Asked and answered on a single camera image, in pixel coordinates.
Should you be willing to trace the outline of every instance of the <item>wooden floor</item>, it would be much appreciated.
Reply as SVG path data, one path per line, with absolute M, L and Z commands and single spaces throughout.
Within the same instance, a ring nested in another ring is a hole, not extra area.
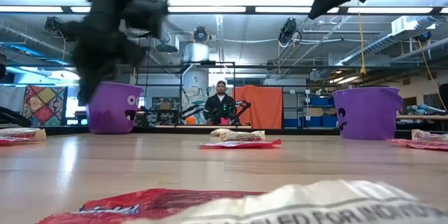
M 200 150 L 209 136 L 180 134 L 82 134 L 1 147 L 1 222 L 35 223 L 147 188 L 268 191 L 335 179 L 384 181 L 448 209 L 447 153 L 337 136 L 282 139 L 274 150 Z

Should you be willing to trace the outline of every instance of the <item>man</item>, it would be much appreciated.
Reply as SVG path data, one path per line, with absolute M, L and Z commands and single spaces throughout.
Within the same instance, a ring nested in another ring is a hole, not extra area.
M 221 118 L 228 118 L 230 113 L 234 113 L 235 100 L 226 95 L 225 89 L 225 82 L 218 81 L 216 94 L 205 103 L 204 117 L 208 124 L 219 125 Z

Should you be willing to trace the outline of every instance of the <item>purple bucket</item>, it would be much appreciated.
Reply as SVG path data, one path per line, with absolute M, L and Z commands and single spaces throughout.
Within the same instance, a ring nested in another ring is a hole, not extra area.
M 394 87 L 362 87 L 333 93 L 343 139 L 385 140 L 395 136 L 403 98 Z
M 89 130 L 95 134 L 127 134 L 134 127 L 141 87 L 103 82 L 86 106 Z

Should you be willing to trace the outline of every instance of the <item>orange curtain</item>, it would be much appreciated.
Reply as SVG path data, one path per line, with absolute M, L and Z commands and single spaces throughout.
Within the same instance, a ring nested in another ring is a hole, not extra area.
M 278 87 L 247 85 L 235 89 L 235 101 L 251 103 L 239 118 L 241 124 L 250 123 L 254 129 L 281 129 L 283 94 Z

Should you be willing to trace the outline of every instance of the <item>black jacket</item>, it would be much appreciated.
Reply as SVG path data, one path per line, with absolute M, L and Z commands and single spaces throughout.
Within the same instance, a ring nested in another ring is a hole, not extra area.
M 235 100 L 226 94 L 222 101 L 219 100 L 218 94 L 209 97 L 205 103 L 205 119 L 212 119 L 214 125 L 219 125 L 221 123 L 221 118 L 228 117 L 229 113 L 235 113 L 234 111 L 229 110 L 223 111 L 224 104 L 231 110 L 235 109 Z

